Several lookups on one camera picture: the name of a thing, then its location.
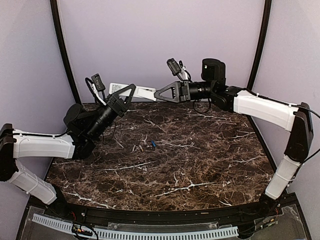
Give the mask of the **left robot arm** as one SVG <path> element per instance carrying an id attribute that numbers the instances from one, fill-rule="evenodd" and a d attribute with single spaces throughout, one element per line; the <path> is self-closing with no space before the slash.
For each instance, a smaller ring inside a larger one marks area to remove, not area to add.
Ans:
<path id="1" fill-rule="evenodd" d="M 87 111 L 76 103 L 63 121 L 62 134 L 42 134 L 14 129 L 6 123 L 0 130 L 0 180 L 22 189 L 46 205 L 60 218 L 67 218 L 70 206 L 57 187 L 40 179 L 19 161 L 24 157 L 52 157 L 82 160 L 90 156 L 95 141 L 117 117 L 129 109 L 136 86 L 127 85 L 107 96 L 96 110 Z"/>

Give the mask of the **white remote control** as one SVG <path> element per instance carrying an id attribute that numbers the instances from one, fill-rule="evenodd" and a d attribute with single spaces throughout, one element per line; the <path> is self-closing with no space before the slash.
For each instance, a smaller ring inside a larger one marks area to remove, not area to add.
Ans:
<path id="1" fill-rule="evenodd" d="M 109 94 L 113 94 L 114 92 L 117 92 L 125 87 L 127 87 L 128 84 L 122 84 L 122 83 L 110 83 L 109 84 Z M 156 101 L 154 94 L 156 92 L 155 88 L 151 87 L 144 87 L 144 86 L 136 86 L 133 97 L 139 98 L 139 99 L 147 99 L 151 101 Z"/>

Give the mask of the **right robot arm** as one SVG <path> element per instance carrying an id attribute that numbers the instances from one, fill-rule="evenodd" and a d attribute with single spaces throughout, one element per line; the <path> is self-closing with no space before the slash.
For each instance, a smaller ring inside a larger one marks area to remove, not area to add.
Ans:
<path id="1" fill-rule="evenodd" d="M 266 217 L 275 208 L 277 200 L 293 180 L 302 164 L 308 160 L 314 137 L 311 110 L 308 104 L 286 103 L 254 93 L 248 88 L 226 85 L 224 62 L 205 58 L 202 60 L 201 81 L 192 81 L 181 61 L 171 58 L 167 65 L 175 81 L 154 93 L 154 97 L 173 103 L 208 99 L 221 110 L 248 115 L 277 125 L 290 133 L 284 156 L 270 183 L 264 198 L 255 205 L 255 213 Z"/>

